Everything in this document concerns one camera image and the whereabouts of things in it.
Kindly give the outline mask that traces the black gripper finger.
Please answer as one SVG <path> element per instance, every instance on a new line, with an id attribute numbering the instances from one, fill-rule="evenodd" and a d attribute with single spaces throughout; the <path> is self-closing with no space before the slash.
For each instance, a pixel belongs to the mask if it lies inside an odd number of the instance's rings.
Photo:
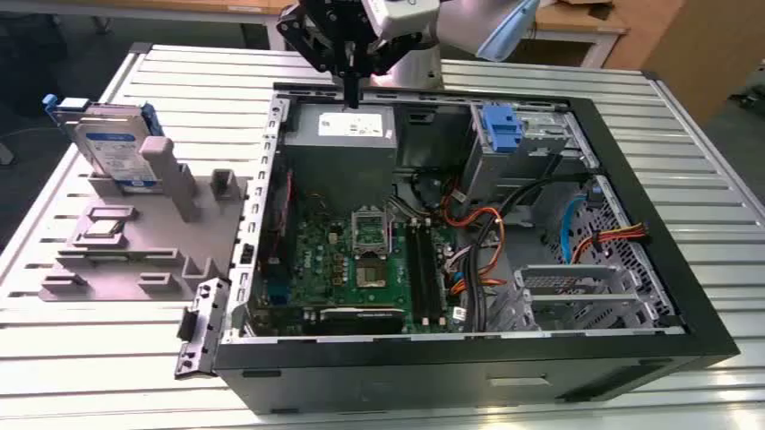
<path id="1" fill-rule="evenodd" d="M 341 15 L 333 4 L 293 4 L 277 24 L 281 36 L 321 73 L 330 73 L 342 86 L 348 108 L 354 108 L 354 74 Z"/>
<path id="2" fill-rule="evenodd" d="M 373 75 L 384 75 L 420 45 L 422 33 L 410 33 L 376 45 L 377 38 L 370 34 L 354 40 L 353 48 L 353 107 L 360 107 L 361 81 Z"/>

